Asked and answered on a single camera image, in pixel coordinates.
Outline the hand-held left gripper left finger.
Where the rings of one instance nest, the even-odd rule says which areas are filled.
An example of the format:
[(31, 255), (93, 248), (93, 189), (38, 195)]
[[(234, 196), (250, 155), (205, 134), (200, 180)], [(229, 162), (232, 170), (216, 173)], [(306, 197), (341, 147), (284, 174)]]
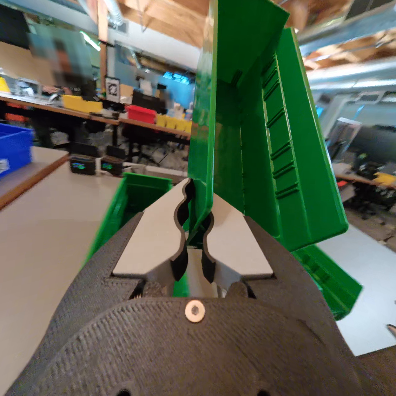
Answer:
[(184, 224), (195, 195), (185, 178), (142, 213), (112, 274), (168, 286), (181, 280), (188, 265)]

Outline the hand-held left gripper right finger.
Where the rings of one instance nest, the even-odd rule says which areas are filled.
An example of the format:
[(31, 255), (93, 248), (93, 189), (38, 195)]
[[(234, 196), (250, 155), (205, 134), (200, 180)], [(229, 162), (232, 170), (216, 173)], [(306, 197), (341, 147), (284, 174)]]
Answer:
[(217, 194), (204, 224), (202, 272), (208, 282), (228, 290), (235, 282), (273, 275), (247, 218)]

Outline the green plastic bin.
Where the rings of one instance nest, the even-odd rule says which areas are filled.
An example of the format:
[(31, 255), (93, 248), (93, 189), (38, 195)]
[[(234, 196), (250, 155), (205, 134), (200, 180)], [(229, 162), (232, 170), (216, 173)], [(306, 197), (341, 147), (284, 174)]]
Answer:
[(126, 174), (126, 206), (121, 226), (125, 225), (138, 212), (142, 212), (172, 188), (168, 178)]
[(334, 320), (339, 321), (349, 315), (363, 286), (317, 245), (306, 246), (293, 251), (292, 254), (314, 280)]
[[(88, 254), (86, 264), (81, 270), (86, 289), (90, 287), (94, 294), (103, 296), (105, 300), (122, 301), (131, 299), (145, 286), (158, 284), (143, 279), (122, 278), (112, 274), (123, 250), (126, 247), (142, 212), (138, 212), (125, 225), (121, 226), (123, 212), (126, 206), (126, 174), (110, 204), (97, 236)], [(168, 286), (161, 286), (163, 294), (172, 297), (186, 297), (188, 287), (185, 275), (181, 280)]]
[(348, 230), (288, 12), (272, 1), (211, 1), (196, 73), (189, 241), (214, 194), (290, 252)]

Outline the brown edged side desk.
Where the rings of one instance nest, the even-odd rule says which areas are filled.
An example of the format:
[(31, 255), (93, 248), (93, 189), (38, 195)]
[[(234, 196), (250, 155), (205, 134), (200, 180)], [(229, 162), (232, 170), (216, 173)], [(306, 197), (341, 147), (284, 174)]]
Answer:
[(32, 147), (32, 161), (1, 178), (0, 209), (4, 209), (51, 173), (68, 162), (67, 151)]

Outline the black battery charger case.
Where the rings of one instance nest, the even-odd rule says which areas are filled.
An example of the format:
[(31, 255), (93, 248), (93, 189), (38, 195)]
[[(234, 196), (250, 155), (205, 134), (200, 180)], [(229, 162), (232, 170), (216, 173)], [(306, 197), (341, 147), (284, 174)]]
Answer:
[(96, 158), (99, 151), (97, 147), (73, 143), (70, 146), (69, 164), (72, 173), (94, 176), (96, 174)]
[(120, 177), (124, 172), (124, 160), (126, 151), (122, 148), (108, 145), (105, 154), (101, 158), (100, 169), (108, 172), (112, 176)]

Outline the wooden workbench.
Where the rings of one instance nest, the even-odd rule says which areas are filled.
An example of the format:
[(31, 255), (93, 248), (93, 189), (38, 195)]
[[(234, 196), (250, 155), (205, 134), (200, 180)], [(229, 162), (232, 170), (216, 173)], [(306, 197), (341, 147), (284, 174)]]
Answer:
[(1, 96), (0, 100), (2, 102), (8, 102), (8, 103), (12, 103), (12, 104), (15, 104), (15, 105), (22, 106), (23, 108), (32, 107), (32, 108), (37, 108), (37, 109), (40, 109), (40, 110), (50, 111), (50, 112), (53, 112), (53, 113), (60, 113), (60, 114), (68, 115), (68, 116), (74, 116), (74, 117), (78, 117), (78, 118), (83, 118), (83, 119), (86, 119), (86, 120), (93, 120), (93, 121), (97, 121), (97, 122), (102, 122), (102, 123), (110, 124), (110, 125), (114, 125), (114, 126), (119, 126), (120, 125), (120, 121), (119, 120), (105, 118), (105, 117), (97, 116), (97, 115), (94, 115), (94, 114), (91, 114), (91, 113), (84, 113), (84, 112), (81, 112), (81, 111), (70, 110), (70, 109), (63, 108), (63, 107), (56, 107), (56, 106), (52, 106), (52, 105), (40, 105), (40, 104), (37, 104), (37, 103), (26, 102), (26, 101), (18, 100), (18, 99), (15, 99), (13, 97), (7, 97), (7, 96)]
[(163, 127), (163, 126), (157, 126), (156, 124), (151, 124), (151, 123), (147, 123), (147, 122), (143, 122), (143, 121), (138, 121), (138, 120), (133, 120), (133, 119), (128, 119), (128, 118), (119, 118), (118, 122), (119, 122), (119, 124), (140, 126), (140, 127), (148, 128), (148, 129), (155, 130), (155, 131), (170, 133), (175, 136), (183, 136), (183, 137), (186, 137), (187, 139), (191, 138), (190, 132), (172, 129), (172, 128), (168, 128), (168, 127)]

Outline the red plastic bin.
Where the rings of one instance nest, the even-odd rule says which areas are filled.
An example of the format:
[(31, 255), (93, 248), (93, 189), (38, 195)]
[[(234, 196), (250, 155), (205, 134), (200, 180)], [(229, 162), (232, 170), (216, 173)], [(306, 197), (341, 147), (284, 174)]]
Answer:
[(136, 105), (126, 106), (125, 109), (127, 111), (127, 117), (130, 120), (140, 121), (148, 124), (156, 123), (157, 113), (155, 110)]

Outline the black monitor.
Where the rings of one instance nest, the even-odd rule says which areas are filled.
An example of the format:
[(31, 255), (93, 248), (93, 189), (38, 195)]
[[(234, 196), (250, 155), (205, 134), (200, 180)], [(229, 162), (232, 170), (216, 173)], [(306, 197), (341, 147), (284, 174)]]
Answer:
[(134, 90), (131, 96), (131, 104), (153, 110), (158, 114), (166, 114), (166, 102), (156, 96), (150, 96), (142, 93), (140, 90)]

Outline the grey monitor back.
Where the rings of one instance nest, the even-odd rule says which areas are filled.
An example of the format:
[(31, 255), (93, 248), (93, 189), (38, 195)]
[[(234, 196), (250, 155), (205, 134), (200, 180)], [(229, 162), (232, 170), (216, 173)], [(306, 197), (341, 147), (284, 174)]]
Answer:
[(328, 136), (325, 139), (326, 148), (331, 163), (340, 161), (344, 152), (354, 140), (362, 123), (348, 118), (339, 117), (333, 124)]

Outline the black white marker sign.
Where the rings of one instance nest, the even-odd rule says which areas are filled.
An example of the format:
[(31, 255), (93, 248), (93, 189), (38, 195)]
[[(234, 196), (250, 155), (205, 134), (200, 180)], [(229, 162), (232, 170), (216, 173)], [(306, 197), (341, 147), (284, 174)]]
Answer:
[(120, 79), (105, 76), (105, 94), (107, 101), (120, 103)]

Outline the blue plastic bin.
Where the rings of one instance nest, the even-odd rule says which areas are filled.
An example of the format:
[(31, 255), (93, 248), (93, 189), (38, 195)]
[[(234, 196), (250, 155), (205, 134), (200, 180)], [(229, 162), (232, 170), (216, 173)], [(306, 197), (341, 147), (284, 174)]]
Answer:
[(0, 177), (32, 162), (33, 131), (28, 128), (0, 124)]

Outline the tan wooden board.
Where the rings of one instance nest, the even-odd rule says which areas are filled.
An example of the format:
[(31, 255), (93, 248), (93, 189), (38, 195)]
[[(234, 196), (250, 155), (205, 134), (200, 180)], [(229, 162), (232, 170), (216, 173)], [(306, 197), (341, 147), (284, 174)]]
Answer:
[(10, 77), (56, 85), (51, 64), (41, 57), (34, 57), (28, 49), (1, 42), (0, 66)]

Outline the silver air duct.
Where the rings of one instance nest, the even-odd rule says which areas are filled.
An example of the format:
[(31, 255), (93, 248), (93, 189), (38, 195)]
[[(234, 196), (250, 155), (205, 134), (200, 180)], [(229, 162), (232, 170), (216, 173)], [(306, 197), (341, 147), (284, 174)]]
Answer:
[(395, 25), (395, 8), (390, 8), (383, 13), (362, 15), (354, 18), (354, 20), (344, 22), (336, 28), (310, 37), (300, 37), (299, 46), (302, 54), (306, 55), (322, 47), (348, 42), (395, 28)]
[(312, 91), (395, 90), (396, 57), (308, 71)]

